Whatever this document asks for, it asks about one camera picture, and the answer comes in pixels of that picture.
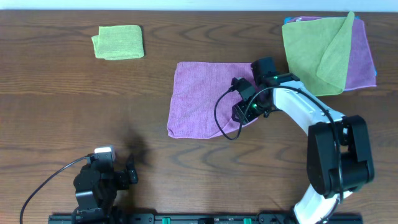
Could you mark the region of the purple microfiber cloth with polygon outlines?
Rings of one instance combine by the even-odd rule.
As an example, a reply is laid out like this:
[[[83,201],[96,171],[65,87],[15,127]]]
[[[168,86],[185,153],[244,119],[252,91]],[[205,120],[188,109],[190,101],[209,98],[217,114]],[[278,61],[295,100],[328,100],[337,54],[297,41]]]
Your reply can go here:
[[[210,139],[239,129],[231,119],[241,101],[234,91],[222,96],[233,78],[254,79],[250,63],[180,62],[174,75],[168,135],[175,139]]]

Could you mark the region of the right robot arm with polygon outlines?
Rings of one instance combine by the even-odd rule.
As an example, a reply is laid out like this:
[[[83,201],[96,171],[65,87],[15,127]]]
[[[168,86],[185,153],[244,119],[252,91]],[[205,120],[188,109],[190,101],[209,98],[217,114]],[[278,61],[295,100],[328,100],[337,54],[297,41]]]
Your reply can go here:
[[[242,100],[232,108],[232,120],[244,126],[275,111],[289,115],[307,135],[307,175],[310,185],[289,213],[267,212],[259,223],[360,223],[353,215],[335,215],[352,193],[374,179],[368,128],[359,115],[345,116],[311,94],[293,73],[279,73],[271,58],[251,64],[254,83],[233,78],[229,91]]]

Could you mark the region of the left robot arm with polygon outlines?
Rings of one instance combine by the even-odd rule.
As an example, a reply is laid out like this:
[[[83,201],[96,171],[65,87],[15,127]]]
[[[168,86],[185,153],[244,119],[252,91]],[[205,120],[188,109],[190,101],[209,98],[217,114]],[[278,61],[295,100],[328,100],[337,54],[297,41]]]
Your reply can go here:
[[[127,215],[114,206],[117,192],[138,183],[134,156],[126,161],[126,168],[115,170],[110,152],[91,154],[88,163],[75,177],[75,197],[78,207],[72,212],[72,223],[128,223]]]

